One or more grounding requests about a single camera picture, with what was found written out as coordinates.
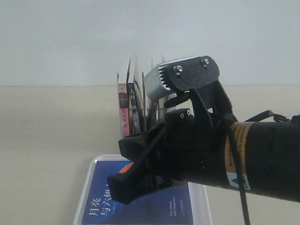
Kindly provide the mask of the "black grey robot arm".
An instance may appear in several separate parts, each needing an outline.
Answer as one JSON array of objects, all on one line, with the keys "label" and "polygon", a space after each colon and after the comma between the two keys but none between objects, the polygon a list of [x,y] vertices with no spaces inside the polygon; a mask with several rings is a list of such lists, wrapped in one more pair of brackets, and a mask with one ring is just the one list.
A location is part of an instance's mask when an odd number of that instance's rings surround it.
[{"label": "black grey robot arm", "polygon": [[300,118],[238,122],[223,88],[178,90],[167,105],[191,100],[194,114],[177,110],[156,128],[119,141],[132,161],[109,175],[114,200],[130,203],[183,182],[297,202],[300,199]]}]

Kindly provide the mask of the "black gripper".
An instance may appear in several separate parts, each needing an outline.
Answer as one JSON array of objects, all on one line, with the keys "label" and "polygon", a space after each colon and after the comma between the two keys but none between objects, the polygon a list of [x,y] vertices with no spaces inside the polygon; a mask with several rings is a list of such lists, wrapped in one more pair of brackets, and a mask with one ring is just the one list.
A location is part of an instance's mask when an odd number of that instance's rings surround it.
[{"label": "black gripper", "polygon": [[[120,154],[132,161],[123,171],[107,176],[113,200],[134,200],[181,181],[230,187],[225,171],[225,143],[233,143],[232,105],[220,82],[178,93],[165,108],[191,100],[194,114],[172,111],[166,122],[118,141]],[[155,164],[155,171],[141,164]]]}]

